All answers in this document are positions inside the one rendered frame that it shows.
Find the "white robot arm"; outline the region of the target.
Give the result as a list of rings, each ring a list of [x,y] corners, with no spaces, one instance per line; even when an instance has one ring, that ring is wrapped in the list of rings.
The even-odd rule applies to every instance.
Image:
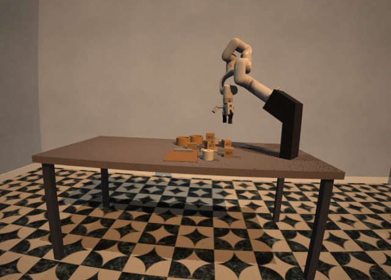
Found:
[[[241,53],[241,58],[237,59],[234,51]],[[262,101],[267,101],[273,90],[246,75],[252,69],[252,48],[249,45],[238,38],[232,39],[222,53],[222,60],[226,61],[226,73],[220,82],[223,102],[233,102],[233,95],[238,92],[236,86],[224,85],[225,80],[231,76],[233,76],[235,84],[247,89]]]

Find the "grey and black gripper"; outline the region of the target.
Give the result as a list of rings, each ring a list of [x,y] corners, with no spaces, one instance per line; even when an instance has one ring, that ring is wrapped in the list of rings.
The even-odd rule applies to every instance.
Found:
[[[230,105],[230,106],[229,106]],[[228,116],[228,123],[232,123],[233,118],[233,102],[223,102],[223,123],[227,123],[227,116]]]

